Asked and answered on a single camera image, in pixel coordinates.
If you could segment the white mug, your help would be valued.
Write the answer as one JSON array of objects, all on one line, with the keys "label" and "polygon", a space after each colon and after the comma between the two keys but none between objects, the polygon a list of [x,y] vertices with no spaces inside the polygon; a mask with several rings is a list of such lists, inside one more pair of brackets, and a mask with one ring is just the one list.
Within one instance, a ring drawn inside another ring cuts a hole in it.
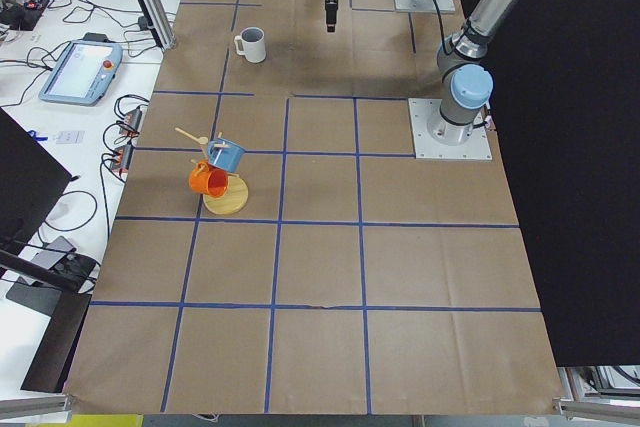
[{"label": "white mug", "polygon": [[266,59],[265,33],[259,27],[243,29],[234,37],[236,53],[250,63],[261,63]]}]

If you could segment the blue mug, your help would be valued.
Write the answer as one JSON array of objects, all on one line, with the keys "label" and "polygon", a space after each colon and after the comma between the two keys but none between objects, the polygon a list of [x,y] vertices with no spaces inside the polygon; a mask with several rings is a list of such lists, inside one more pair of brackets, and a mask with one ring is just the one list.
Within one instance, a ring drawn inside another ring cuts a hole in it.
[{"label": "blue mug", "polygon": [[210,165],[227,173],[235,173],[245,154],[245,149],[233,141],[216,137],[208,142],[206,152]]}]

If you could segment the wooden mug tree stand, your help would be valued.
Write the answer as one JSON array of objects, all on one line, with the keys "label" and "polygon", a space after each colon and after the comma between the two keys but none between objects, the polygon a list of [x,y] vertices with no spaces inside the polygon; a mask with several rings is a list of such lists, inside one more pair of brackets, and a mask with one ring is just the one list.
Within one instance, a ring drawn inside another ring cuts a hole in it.
[{"label": "wooden mug tree stand", "polygon": [[243,209],[248,201],[249,188],[237,173],[237,168],[245,149],[223,138],[221,133],[209,139],[196,137],[179,127],[174,130],[195,141],[204,155],[201,160],[192,159],[194,167],[188,177],[189,187],[202,195],[204,206],[218,216]]}]

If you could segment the orange mug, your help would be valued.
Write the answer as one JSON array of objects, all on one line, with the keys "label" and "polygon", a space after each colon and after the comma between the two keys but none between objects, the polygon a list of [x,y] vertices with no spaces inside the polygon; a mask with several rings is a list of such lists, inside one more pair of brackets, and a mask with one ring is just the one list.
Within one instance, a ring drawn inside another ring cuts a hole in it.
[{"label": "orange mug", "polygon": [[188,177],[188,184],[194,192],[219,198],[227,191],[229,175],[226,171],[201,160],[195,162]]}]

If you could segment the blue teach pendant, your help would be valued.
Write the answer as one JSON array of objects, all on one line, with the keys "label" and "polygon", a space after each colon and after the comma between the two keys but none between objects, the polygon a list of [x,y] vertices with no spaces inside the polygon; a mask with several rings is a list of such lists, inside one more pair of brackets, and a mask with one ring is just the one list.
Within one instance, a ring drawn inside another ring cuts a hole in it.
[{"label": "blue teach pendant", "polygon": [[38,97],[49,103],[93,106],[106,93],[122,57],[118,43],[73,40],[63,50]]}]

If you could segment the black monitor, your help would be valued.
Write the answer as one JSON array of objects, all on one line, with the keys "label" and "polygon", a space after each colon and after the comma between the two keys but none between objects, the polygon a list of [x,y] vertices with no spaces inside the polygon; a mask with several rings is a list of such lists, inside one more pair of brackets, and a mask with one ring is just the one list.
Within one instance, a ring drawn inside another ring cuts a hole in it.
[{"label": "black monitor", "polygon": [[1,113],[1,266],[74,292],[78,283],[19,256],[70,183],[71,174],[9,114]]}]

